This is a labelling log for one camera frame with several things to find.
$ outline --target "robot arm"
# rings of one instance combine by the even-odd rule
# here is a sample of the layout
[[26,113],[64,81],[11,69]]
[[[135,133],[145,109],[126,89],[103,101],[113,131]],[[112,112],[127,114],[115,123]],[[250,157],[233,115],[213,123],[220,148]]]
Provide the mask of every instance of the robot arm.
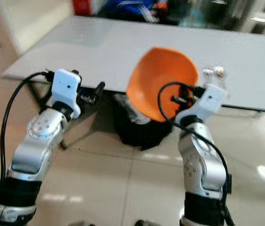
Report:
[[[208,84],[195,104],[176,116],[176,123],[207,139],[213,139],[203,123],[221,107],[226,92]],[[182,132],[178,149],[183,158],[185,178],[184,226],[223,225],[223,186],[226,182],[224,165],[215,149],[194,134]]]
[[16,149],[6,179],[0,184],[0,226],[23,226],[33,218],[35,201],[53,151],[62,140],[68,122],[81,113],[77,100],[97,100],[104,88],[101,83],[93,98],[78,97],[80,83],[81,77],[75,73],[63,69],[55,73],[52,107],[29,122],[26,137]]

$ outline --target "orange bowl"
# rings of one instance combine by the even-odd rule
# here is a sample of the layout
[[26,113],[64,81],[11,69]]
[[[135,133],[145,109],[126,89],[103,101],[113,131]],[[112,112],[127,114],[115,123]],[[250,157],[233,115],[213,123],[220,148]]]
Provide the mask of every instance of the orange bowl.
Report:
[[[157,96],[161,87],[169,82],[179,81],[194,86],[198,70],[186,55],[173,49],[154,47],[140,60],[134,69],[127,87],[131,104],[152,120],[163,122]],[[166,115],[173,118],[179,104],[171,101],[179,95],[178,85],[169,86],[161,94],[161,105]]]

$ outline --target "black wire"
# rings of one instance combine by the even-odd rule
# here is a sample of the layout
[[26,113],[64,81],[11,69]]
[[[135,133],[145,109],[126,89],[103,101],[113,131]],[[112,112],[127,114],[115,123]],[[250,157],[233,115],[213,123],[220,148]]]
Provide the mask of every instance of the black wire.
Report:
[[224,207],[225,210],[228,211],[227,207],[226,207],[226,197],[227,197],[227,192],[228,192],[228,180],[229,180],[229,173],[228,173],[228,168],[227,168],[227,164],[226,164],[226,161],[225,161],[225,158],[224,156],[222,155],[222,153],[220,152],[220,150],[211,142],[209,141],[208,139],[206,139],[205,137],[203,137],[202,135],[196,133],[195,131],[183,126],[183,125],[180,125],[174,121],[172,121],[164,112],[162,106],[161,106],[161,93],[163,92],[163,90],[166,88],[166,87],[169,87],[169,86],[173,86],[173,85],[180,85],[180,86],[183,86],[183,87],[186,87],[186,88],[190,88],[189,85],[187,84],[184,84],[182,82],[178,82],[178,81],[174,81],[174,82],[170,82],[170,83],[167,83],[166,85],[164,85],[159,93],[158,93],[158,106],[159,106],[159,110],[162,114],[162,116],[169,122],[172,123],[173,126],[176,126],[178,128],[180,128],[181,130],[185,131],[186,133],[190,133],[190,134],[193,134],[194,136],[196,136],[197,138],[199,138],[200,140],[202,140],[203,142],[205,142],[206,144],[212,146],[212,148],[217,152],[217,154],[219,155],[220,159],[221,159],[221,162],[223,164],[223,167],[225,169],[225,185],[223,187],[223,192],[222,192],[222,205]]
[[28,83],[33,77],[37,75],[45,75],[46,72],[37,72],[34,74],[31,74],[18,85],[18,87],[15,89],[14,93],[12,94],[7,108],[5,110],[4,118],[2,120],[1,130],[0,130],[0,184],[2,184],[6,177],[6,153],[5,153],[5,136],[6,136],[6,127],[8,122],[8,116],[10,113],[11,106],[13,104],[13,101],[15,97],[17,96],[20,89]]

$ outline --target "wall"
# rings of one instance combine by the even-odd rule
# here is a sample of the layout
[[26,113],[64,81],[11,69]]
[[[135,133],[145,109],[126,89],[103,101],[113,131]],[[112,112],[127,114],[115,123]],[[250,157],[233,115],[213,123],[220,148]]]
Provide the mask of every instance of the wall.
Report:
[[0,10],[19,54],[72,15],[71,0],[0,0]]
[[[0,9],[0,74],[72,14],[70,0],[0,0]],[[18,84],[0,77],[0,121]],[[23,89],[12,106],[9,122],[25,128],[37,112],[30,94]]]

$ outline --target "table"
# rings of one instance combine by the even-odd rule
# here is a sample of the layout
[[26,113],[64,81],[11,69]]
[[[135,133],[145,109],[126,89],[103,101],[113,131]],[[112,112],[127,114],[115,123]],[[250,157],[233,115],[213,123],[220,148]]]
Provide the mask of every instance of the table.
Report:
[[155,46],[189,56],[201,72],[199,85],[206,82],[204,69],[223,66],[229,91],[224,106],[265,111],[265,36],[256,34],[70,16],[3,76],[24,79],[45,68],[76,69],[82,86],[105,81],[107,90],[125,92],[138,61]]

